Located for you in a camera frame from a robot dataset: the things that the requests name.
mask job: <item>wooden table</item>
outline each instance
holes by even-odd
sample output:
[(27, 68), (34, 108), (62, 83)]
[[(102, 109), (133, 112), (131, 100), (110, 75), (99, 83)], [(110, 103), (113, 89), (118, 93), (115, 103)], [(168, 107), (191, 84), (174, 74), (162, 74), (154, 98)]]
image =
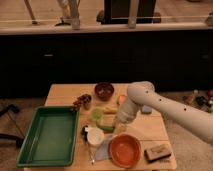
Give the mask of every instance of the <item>wooden table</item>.
[[(117, 98), (120, 94), (126, 94), (128, 84), (113, 84), (115, 92), (110, 101), (102, 102), (94, 95), (95, 84), (54, 84), (51, 86), (49, 95), (47, 97), (46, 106), (70, 106), (76, 100), (77, 97), (87, 93), (92, 95), (92, 106), (90, 110), (84, 110), (83, 108), (79, 113), (79, 123), (77, 130), (77, 140), (75, 147), (75, 156), (73, 164), (70, 167), (64, 168), (25, 168), (25, 170), (125, 170), (117, 167), (111, 160), (98, 161), (94, 165), (91, 165), (88, 155), (87, 147), (85, 146), (80, 131), (81, 128), (90, 124), (89, 115), (94, 108), (117, 108)], [(112, 122), (114, 115), (105, 115), (105, 120)], [(126, 132), (137, 137), (140, 140), (142, 153), (141, 159), (138, 164), (132, 170), (167, 170), (176, 168), (175, 156), (172, 155), (169, 158), (156, 161), (154, 163), (148, 163), (144, 158), (144, 149), (160, 145), (168, 144), (171, 147), (169, 138), (164, 126), (162, 116), (159, 112), (153, 110), (150, 115), (142, 115), (140, 112), (137, 114), (137, 118), (133, 123), (127, 125)]]

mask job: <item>plastic tray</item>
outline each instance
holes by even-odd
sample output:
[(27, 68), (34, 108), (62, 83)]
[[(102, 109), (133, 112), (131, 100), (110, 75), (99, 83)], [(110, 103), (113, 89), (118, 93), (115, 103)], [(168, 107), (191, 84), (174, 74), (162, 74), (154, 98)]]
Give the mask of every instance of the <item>plastic tray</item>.
[(73, 162), (78, 113), (69, 107), (39, 107), (21, 147), (17, 166), (68, 166)]

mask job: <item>red object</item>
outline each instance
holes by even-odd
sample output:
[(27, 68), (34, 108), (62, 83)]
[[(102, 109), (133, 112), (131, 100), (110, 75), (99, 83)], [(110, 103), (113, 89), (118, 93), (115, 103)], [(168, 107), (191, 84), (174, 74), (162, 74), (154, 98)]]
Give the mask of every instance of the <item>red object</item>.
[(208, 97), (213, 97), (213, 89), (207, 91), (207, 95), (208, 95)]
[(118, 105), (121, 105), (125, 100), (126, 100), (126, 95), (120, 95), (119, 97), (118, 97)]
[(107, 101), (114, 93), (114, 87), (108, 82), (101, 82), (95, 86), (95, 94), (99, 99)]
[(121, 134), (112, 139), (109, 152), (112, 161), (123, 168), (134, 167), (141, 157), (141, 145), (138, 139)]

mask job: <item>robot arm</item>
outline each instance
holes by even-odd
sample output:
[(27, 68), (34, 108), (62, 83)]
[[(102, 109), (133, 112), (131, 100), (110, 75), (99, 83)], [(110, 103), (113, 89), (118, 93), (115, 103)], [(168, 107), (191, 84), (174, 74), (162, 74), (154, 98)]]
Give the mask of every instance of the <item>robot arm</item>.
[(131, 83), (127, 100), (119, 107), (117, 119), (130, 123), (142, 105), (150, 106), (186, 128), (203, 141), (213, 145), (213, 116), (185, 104), (162, 97), (154, 92), (150, 82)]

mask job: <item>small bowl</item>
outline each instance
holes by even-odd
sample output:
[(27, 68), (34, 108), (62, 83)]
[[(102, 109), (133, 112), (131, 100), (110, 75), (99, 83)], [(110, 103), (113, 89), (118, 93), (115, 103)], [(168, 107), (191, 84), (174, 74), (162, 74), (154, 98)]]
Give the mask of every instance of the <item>small bowl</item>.
[(121, 134), (112, 139), (109, 146), (112, 161), (122, 168), (134, 167), (141, 157), (141, 145), (131, 135)]
[(95, 86), (95, 94), (102, 101), (109, 100), (113, 93), (114, 87), (108, 82), (101, 82)]
[(104, 140), (104, 132), (99, 128), (91, 128), (87, 134), (87, 140), (93, 147), (98, 147)]

